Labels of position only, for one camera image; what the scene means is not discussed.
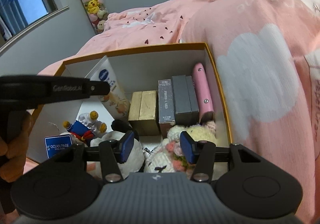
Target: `human hand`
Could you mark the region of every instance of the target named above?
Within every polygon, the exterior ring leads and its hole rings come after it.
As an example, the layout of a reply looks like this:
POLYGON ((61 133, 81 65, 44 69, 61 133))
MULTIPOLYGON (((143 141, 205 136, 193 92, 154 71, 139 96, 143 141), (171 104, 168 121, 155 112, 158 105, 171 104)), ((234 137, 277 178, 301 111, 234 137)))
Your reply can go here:
POLYGON ((26 112, 21 132, 15 139, 7 144, 0 137, 0 156, 5 155, 9 159, 0 167, 0 177, 7 182, 14 182, 23 174, 31 126, 32 117, 26 112))

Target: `dark gray box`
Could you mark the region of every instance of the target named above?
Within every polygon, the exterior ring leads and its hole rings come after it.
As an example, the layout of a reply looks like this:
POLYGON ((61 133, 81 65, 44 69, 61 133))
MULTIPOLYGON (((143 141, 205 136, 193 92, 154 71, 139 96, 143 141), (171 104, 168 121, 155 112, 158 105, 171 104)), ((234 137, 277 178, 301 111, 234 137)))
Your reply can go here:
POLYGON ((171 81, 176 124, 189 126, 192 118, 192 110, 186 76, 173 76, 171 81))
POLYGON ((193 85, 193 80, 191 76, 186 77, 187 81, 187 87, 189 92, 189 99, 190 99, 190 105, 191 105, 191 121, 190 125, 196 125, 199 120, 199 106, 197 101, 197 96, 195 92, 195 87, 193 85))
POLYGON ((163 138, 167 137, 168 130, 175 122, 172 84, 170 79, 158 81, 159 95, 159 126, 163 138))

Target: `pink case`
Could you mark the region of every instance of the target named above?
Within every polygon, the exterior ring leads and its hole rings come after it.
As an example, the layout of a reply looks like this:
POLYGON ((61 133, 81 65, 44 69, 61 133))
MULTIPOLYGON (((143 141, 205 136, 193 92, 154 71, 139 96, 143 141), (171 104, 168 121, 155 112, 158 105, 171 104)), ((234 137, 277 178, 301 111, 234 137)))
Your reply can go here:
POLYGON ((201 63, 198 63, 194 66, 192 79, 199 106, 199 123, 214 120, 214 110, 210 89, 204 67, 201 63))

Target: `bed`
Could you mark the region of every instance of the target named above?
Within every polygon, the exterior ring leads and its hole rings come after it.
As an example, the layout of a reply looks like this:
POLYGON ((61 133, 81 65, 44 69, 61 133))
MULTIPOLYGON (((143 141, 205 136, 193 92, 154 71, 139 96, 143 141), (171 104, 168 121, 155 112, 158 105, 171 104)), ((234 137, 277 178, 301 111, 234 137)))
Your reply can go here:
MULTIPOLYGON (((297 216, 311 223, 320 217, 319 7, 320 0, 170 0, 110 14, 104 32, 70 58, 151 44, 208 43, 234 140, 300 181, 297 216)), ((40 74, 53 75, 61 62, 40 74)))

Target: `ocean park tag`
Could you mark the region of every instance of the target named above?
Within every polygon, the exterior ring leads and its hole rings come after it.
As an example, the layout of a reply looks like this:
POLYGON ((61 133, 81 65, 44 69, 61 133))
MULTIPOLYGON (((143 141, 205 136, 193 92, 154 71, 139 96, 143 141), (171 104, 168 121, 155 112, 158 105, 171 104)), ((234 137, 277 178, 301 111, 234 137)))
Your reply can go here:
POLYGON ((46 137, 44 139, 47 149, 48 158, 56 155, 62 150, 66 150, 72 145, 72 139, 70 134, 46 137))

